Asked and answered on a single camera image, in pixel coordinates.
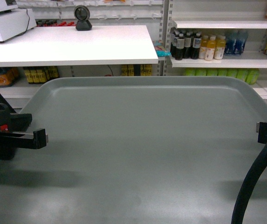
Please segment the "water bottle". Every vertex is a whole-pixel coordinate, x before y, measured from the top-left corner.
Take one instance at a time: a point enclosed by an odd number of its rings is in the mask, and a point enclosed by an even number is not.
[[[238,37],[238,30],[234,29],[232,32],[226,34],[226,37],[227,40],[226,40],[225,55],[233,55]]]
[[[246,40],[248,38],[248,32],[246,30],[240,30],[236,39],[234,55],[240,56],[244,52]]]

